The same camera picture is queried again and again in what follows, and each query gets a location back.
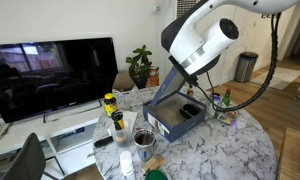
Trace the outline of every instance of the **trash can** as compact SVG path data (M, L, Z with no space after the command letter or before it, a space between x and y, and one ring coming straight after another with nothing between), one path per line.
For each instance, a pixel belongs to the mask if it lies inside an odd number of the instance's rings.
M238 82L250 81L253 68L257 62L257 58L258 54L253 52L241 53L234 80Z

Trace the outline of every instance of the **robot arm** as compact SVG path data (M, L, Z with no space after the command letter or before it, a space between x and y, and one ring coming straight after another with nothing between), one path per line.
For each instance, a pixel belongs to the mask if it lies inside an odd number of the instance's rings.
M221 5L228 4L255 13L274 14L288 9L298 1L201 0L163 30L161 44L189 75L200 74L212 68L213 66L207 69L209 63L215 60L239 36L237 27L228 19L216 22L200 36L194 26L208 13Z

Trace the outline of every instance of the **television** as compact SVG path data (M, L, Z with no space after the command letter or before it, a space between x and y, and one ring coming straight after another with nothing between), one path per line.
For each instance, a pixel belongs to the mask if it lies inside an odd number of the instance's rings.
M112 38L0 44L6 123L103 98L118 73Z

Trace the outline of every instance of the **plant pot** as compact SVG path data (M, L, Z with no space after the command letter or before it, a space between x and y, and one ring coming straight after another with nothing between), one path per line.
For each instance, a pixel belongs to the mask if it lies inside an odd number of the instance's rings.
M144 74L131 74L130 77L133 82L136 84L138 89L143 89L146 87L147 77Z

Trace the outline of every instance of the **marble table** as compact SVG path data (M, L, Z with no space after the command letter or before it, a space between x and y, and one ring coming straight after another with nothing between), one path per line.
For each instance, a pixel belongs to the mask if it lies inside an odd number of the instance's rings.
M142 104L151 100L158 88L147 88L116 95L121 110L137 112L134 128L149 129L155 133L155 156L164 158L160 167L171 179L275 179L277 160L272 142L261 125L244 109L239 110L238 122L226 125L206 117L191 131L173 143L169 143L143 118ZM198 90L194 98L207 104ZM111 121L105 115L99 119L94 142L108 136ZM141 167L144 165L131 142L127 148L133 155L134 174L125 177L120 170L116 144L95 148L96 165L104 179L144 179Z

